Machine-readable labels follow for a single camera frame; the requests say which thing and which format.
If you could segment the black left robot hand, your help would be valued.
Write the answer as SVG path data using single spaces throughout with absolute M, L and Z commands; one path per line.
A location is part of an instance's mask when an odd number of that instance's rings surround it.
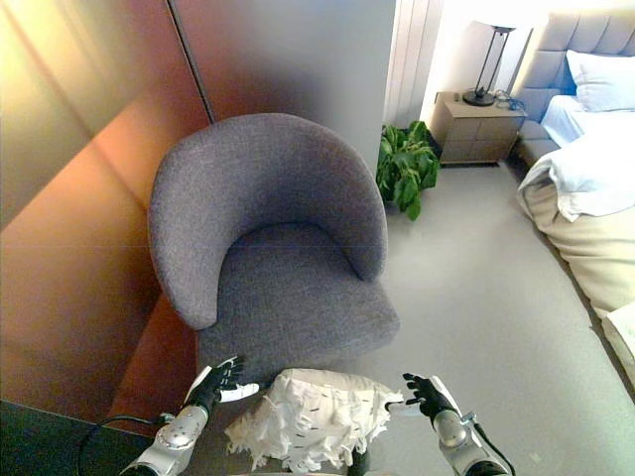
M 233 356 L 215 367 L 206 366 L 191 384 L 184 406 L 201 406 L 209 411 L 215 404 L 235 402 L 258 393 L 257 383 L 237 382 L 244 361 L 242 356 Z

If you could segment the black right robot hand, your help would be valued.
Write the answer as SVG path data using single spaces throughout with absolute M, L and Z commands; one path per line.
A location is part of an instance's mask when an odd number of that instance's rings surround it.
M 414 408 L 433 422 L 442 412 L 450 411 L 462 416 L 460 408 L 438 376 L 421 377 L 412 373 L 404 373 L 403 378 L 407 388 L 413 391 L 413 396 L 405 401 L 387 403 L 385 410 L 391 416 L 413 416 Z

